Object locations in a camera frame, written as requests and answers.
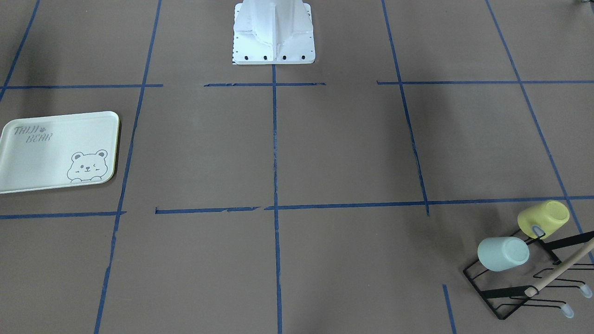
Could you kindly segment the light green plastic cup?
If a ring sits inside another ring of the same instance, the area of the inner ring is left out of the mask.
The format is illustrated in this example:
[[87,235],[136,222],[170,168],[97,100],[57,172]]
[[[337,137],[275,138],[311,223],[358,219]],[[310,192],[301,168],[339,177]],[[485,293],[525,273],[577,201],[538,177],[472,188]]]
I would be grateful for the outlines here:
[[504,271],[525,264],[530,257],[528,245],[517,237],[486,238],[477,248],[478,260],[490,271]]

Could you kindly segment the white bear serving tray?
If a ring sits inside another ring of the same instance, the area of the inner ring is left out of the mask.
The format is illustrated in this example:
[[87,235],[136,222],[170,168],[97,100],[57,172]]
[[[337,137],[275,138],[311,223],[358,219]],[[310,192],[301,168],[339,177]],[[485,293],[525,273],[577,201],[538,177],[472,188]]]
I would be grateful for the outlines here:
[[119,131],[120,118],[113,111],[8,122],[1,133],[0,191],[107,182],[115,173]]

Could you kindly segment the yellow plastic cup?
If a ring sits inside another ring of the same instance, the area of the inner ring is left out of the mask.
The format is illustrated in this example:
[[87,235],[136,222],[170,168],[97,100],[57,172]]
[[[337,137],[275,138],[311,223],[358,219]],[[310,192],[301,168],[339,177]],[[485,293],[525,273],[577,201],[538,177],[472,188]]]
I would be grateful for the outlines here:
[[521,211],[517,216],[518,226],[530,238],[546,239],[570,218],[570,211],[564,203],[548,199]]

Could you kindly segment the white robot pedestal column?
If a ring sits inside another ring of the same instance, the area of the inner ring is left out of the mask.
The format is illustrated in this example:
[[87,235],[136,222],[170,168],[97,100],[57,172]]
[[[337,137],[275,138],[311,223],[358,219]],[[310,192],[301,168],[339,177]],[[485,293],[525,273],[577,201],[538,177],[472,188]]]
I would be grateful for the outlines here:
[[310,4],[244,0],[235,5],[232,64],[312,64],[316,59]]

